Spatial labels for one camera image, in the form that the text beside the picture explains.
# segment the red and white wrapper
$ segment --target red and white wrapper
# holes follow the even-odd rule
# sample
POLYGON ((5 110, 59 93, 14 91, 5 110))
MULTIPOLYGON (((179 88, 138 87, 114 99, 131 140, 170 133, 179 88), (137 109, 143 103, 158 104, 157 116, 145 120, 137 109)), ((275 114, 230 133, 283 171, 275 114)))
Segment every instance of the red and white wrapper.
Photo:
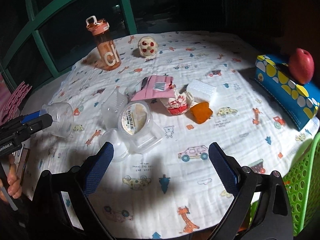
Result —
POLYGON ((170 114, 178 115, 186 113, 193 104, 193 96, 185 91, 179 94, 174 89, 175 98, 159 98, 170 114))

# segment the blue tissue box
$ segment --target blue tissue box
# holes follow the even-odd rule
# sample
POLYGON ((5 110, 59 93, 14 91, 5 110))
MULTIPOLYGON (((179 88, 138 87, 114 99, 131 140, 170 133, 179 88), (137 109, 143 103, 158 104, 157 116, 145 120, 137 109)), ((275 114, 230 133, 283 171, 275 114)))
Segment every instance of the blue tissue box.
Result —
POLYGON ((287 57, 261 55, 255 65, 255 80, 275 98, 301 131, 318 112, 320 89, 312 82, 300 85, 290 78, 287 57))

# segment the green basket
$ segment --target green basket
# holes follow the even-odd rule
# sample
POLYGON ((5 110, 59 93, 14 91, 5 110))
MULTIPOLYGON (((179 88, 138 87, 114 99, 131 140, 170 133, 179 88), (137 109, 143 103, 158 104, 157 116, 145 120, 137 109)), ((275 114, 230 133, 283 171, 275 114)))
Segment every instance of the green basket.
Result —
MULTIPOLYGON (((309 151, 302 155, 283 177, 292 211, 293 234, 307 225, 320 206, 320 133, 313 139, 309 151)), ((251 218, 258 202, 251 206, 251 218)))

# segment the styrofoam block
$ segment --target styrofoam block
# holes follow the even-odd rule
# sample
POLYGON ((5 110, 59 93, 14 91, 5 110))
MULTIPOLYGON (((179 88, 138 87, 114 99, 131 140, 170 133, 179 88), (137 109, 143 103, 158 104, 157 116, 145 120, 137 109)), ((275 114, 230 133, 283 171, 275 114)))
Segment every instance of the styrofoam block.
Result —
POLYGON ((193 95, 194 101, 208 102, 211 106, 216 97, 217 88, 204 83, 198 79, 194 79, 187 86, 187 91, 193 95))

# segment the red apple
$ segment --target red apple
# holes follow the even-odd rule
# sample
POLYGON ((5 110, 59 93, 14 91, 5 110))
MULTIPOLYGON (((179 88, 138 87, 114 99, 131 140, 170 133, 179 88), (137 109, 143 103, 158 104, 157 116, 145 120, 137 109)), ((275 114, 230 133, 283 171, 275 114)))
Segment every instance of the red apple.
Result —
POLYGON ((315 70, 313 58, 304 49, 296 49, 296 52, 289 58, 289 71, 293 78, 301 84, 310 82, 315 70))

